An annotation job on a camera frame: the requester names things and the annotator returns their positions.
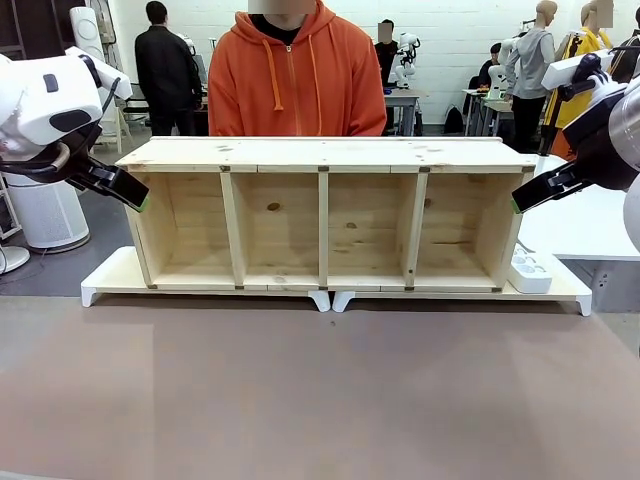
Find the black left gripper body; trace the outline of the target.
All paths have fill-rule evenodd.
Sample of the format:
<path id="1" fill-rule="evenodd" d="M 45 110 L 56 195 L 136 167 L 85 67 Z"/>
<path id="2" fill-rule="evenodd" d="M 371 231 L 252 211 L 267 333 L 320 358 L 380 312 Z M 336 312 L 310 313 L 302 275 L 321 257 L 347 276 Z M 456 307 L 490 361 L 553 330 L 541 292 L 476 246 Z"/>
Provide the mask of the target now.
<path id="1" fill-rule="evenodd" d="M 60 140 L 69 149 L 69 158 L 60 174 L 80 190 L 115 193 L 118 190 L 118 169 L 94 159 L 90 154 L 101 132 L 100 127 L 81 127 Z"/>

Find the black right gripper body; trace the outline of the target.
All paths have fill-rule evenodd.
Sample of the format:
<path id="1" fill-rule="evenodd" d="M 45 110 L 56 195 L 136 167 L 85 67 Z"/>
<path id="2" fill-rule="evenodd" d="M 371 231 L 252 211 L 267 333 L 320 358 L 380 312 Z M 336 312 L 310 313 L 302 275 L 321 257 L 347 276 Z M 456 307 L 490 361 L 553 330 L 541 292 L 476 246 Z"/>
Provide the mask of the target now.
<path id="1" fill-rule="evenodd" d="M 551 172 L 546 200 L 560 200 L 589 186 L 616 189 L 616 155 L 612 151 L 580 153 L 573 162 Z"/>

